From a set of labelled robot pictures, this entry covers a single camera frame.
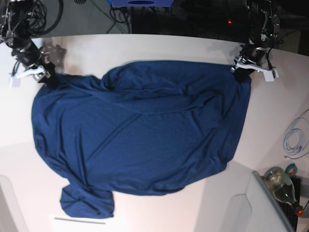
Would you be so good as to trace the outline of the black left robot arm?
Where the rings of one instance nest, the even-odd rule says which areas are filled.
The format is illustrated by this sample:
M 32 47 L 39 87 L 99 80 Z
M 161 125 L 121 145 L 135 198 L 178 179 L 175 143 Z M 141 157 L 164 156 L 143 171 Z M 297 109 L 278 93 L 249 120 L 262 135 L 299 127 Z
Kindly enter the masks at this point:
M 269 55 L 279 42 L 278 10 L 270 0 L 247 0 L 245 4 L 253 29 L 248 42 L 241 46 L 239 55 L 235 57 L 231 72 L 239 82 L 245 81 L 253 72 L 260 72 L 265 81 L 273 82 L 279 74 Z

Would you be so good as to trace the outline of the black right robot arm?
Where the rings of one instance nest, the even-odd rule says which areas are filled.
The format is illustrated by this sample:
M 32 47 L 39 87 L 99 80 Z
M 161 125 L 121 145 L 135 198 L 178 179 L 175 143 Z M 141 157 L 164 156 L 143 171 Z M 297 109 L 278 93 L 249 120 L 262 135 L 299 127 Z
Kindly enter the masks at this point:
M 0 2 L 0 42 L 11 48 L 16 63 L 9 73 L 9 84 L 17 87 L 21 79 L 33 78 L 48 88 L 58 86 L 54 63 L 46 61 L 45 49 L 33 38 L 50 33 L 59 24 L 64 3 L 58 1 L 55 22 L 46 27 L 47 9 L 40 0 L 2 0 Z

